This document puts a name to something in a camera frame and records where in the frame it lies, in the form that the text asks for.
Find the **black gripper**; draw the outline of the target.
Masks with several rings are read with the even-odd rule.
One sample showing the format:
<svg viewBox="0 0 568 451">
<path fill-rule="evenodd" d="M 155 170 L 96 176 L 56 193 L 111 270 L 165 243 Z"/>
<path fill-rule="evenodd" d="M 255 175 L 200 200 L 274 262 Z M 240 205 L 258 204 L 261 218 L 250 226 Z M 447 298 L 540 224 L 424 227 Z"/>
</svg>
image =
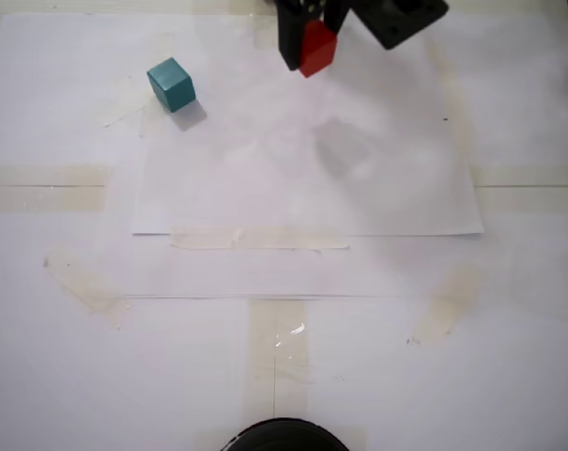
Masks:
<svg viewBox="0 0 568 451">
<path fill-rule="evenodd" d="M 385 50 L 392 50 L 440 20 L 449 5 L 443 0 L 326 0 L 324 25 L 337 35 L 350 10 Z M 306 24 L 312 13 L 312 1 L 277 2 L 279 51 L 291 71 L 299 68 Z"/>
</svg>

